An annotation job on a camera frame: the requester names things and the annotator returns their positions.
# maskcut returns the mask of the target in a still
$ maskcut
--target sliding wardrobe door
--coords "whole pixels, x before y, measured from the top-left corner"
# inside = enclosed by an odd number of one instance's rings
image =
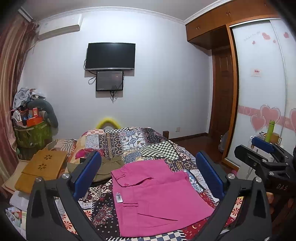
[[[269,20],[232,28],[238,59],[239,98],[234,135],[227,159],[241,166],[234,156],[238,145],[248,146],[250,136],[267,132],[270,120],[281,134],[285,113],[284,63],[276,33]]]
[[[282,20],[271,20],[284,59],[287,85],[287,100],[284,128],[282,130],[281,145],[290,154],[296,144],[296,42],[295,38]]]

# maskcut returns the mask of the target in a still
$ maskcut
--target wooden cabinet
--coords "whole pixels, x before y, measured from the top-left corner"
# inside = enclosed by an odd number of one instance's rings
[[[276,14],[266,0],[236,0],[226,4],[232,22],[260,15]]]
[[[215,27],[218,28],[231,21],[227,5],[221,5],[210,11]]]
[[[234,0],[188,23],[186,25],[187,40],[190,41],[197,36],[231,22],[276,14],[276,10],[267,3],[267,0]]]
[[[212,12],[208,12],[186,25],[187,40],[215,28]]]
[[[254,11],[250,10],[250,2],[252,1],[253,0],[238,0],[231,1],[228,4],[226,4],[231,22],[238,21],[244,18],[253,17],[255,13]]]

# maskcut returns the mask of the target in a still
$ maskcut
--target cup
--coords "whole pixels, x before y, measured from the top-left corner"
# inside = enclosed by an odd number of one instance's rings
[[[273,144],[280,144],[281,143],[281,137],[279,137],[279,134],[273,132],[271,134],[271,137],[270,137],[270,142],[273,143]]]

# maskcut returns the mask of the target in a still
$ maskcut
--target olive green clothing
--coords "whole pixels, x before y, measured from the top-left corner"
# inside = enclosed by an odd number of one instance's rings
[[[80,164],[67,163],[68,172],[71,173]],[[102,156],[102,164],[93,179],[93,182],[99,182],[111,178],[111,171],[121,168],[124,162],[121,156],[113,157],[111,160]]]

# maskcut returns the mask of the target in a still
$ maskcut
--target metal screw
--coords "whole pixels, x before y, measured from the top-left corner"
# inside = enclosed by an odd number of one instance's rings
[[[63,179],[68,179],[68,178],[69,178],[69,176],[70,176],[70,174],[69,174],[69,173],[64,173],[64,174],[62,175],[62,178],[63,178]]]
[[[262,179],[260,177],[256,177],[255,178],[255,181],[258,182],[258,183],[260,183],[260,182],[262,182]]]
[[[227,175],[227,177],[228,177],[229,179],[234,179],[234,178],[235,178],[235,175],[234,175],[233,173],[229,173],[229,174]]]
[[[37,178],[35,179],[35,182],[39,183],[39,182],[41,182],[41,180],[42,180],[42,177],[37,177]]]

